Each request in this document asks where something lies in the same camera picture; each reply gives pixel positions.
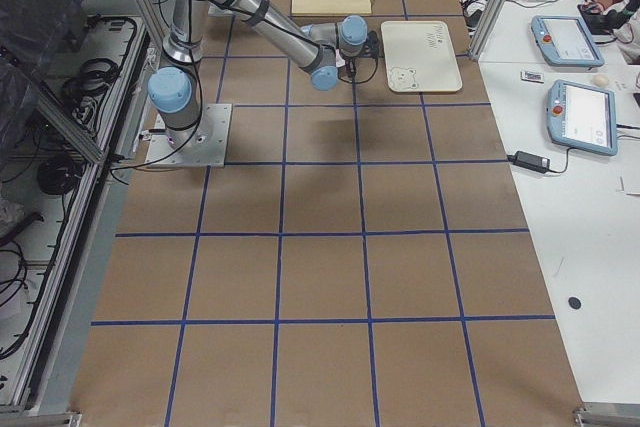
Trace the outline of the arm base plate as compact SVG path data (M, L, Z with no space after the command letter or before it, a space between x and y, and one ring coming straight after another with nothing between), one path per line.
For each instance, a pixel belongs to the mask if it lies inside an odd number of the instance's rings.
M195 135L178 149L191 133L166 131L163 119L157 115L154 128L162 133L150 137L145 163L151 169L223 167L231 118L231 104L208 103Z

